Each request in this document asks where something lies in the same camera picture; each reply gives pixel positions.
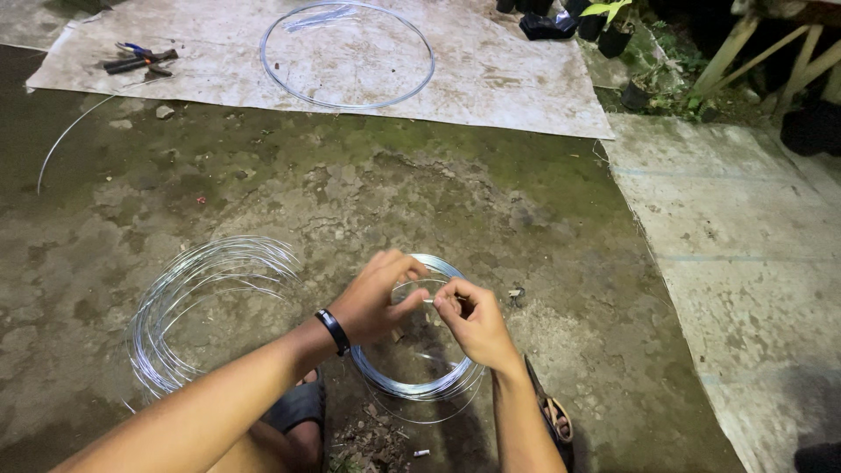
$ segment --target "hand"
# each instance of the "hand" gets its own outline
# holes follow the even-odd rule
[[[466,303],[473,306],[473,312],[468,313]],[[432,304],[474,363],[506,371],[520,362],[492,291],[452,278],[438,290]]]
[[[392,306],[394,284],[427,274],[429,270],[420,261],[399,250],[378,252],[327,310],[339,322],[351,345],[373,342],[429,298],[428,290],[418,289]]]

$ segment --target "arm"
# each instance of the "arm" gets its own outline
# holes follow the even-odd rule
[[[380,252],[328,307],[352,344],[387,333],[422,300],[391,306],[398,280],[426,269],[397,250]],[[173,392],[106,433],[55,471],[206,471],[290,387],[337,350],[315,318]]]
[[[465,306],[456,295],[469,304]],[[491,368],[502,471],[565,473],[537,406],[526,365],[505,328],[494,293],[453,278],[438,291],[433,304],[467,356]]]

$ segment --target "black sandal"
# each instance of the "black sandal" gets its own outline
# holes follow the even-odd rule
[[[546,391],[543,390],[543,386],[540,384],[540,380],[537,379],[534,368],[532,368],[532,363],[528,360],[528,355],[523,355],[523,359],[526,361],[528,377],[532,380],[532,386],[534,386],[534,391],[537,394],[537,405],[540,407],[540,413],[543,415],[543,421],[546,424],[549,436],[552,438],[555,448],[558,449],[558,453],[561,454],[561,460],[563,460],[563,464],[567,467],[567,472],[572,473],[575,463],[573,452],[573,421],[569,418],[569,414],[561,406],[561,403],[554,397],[546,394]],[[566,417],[567,419],[566,426],[569,427],[569,432],[567,433],[562,433],[561,427],[563,425],[558,425],[558,420],[561,417]]]
[[[315,381],[295,386],[269,407],[264,422],[285,435],[300,423],[313,421],[318,424],[324,443],[327,391],[321,368],[315,369],[315,375]]]

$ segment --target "forearm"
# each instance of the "forearm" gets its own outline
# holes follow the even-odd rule
[[[496,444],[502,471],[564,473],[561,455],[549,437],[526,365],[520,357],[493,370]]]
[[[184,386],[56,471],[205,471],[297,380],[336,351],[314,318]]]

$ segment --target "black wristband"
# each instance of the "black wristband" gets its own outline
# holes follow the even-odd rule
[[[351,342],[347,339],[347,335],[345,335],[345,331],[341,329],[341,325],[333,317],[333,314],[330,313],[327,309],[321,309],[315,313],[315,318],[321,321],[325,327],[327,327],[327,332],[330,332],[330,335],[333,336],[333,340],[336,341],[336,346],[339,347],[339,351],[336,352],[339,356],[345,354],[347,350],[351,348]]]

